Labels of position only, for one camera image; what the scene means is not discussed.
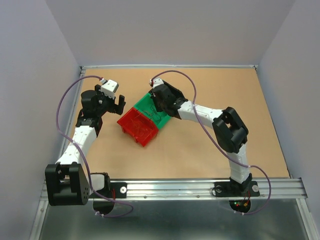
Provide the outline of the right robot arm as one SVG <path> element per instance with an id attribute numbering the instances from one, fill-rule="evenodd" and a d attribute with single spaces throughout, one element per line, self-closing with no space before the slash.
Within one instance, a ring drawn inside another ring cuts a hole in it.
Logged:
<path id="1" fill-rule="evenodd" d="M 221 110 L 195 104 L 186 99 L 180 90 L 160 78 L 152 80 L 150 86 L 149 93 L 158 112 L 213 129 L 215 145 L 226 154 L 230 167 L 229 183 L 220 189 L 230 196 L 245 194 L 252 181 L 246 155 L 249 131 L 236 110 L 232 107 Z"/>

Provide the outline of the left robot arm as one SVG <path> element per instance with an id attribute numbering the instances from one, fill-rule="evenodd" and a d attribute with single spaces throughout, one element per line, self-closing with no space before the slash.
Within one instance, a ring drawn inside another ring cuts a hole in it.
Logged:
<path id="1" fill-rule="evenodd" d="M 83 159 L 97 139 L 105 113 L 122 115 L 125 97 L 116 97 L 119 84 L 108 80 L 81 93 L 73 137 L 55 164 L 45 168 L 47 197 L 51 206 L 85 205 L 92 193 L 88 163 Z"/>

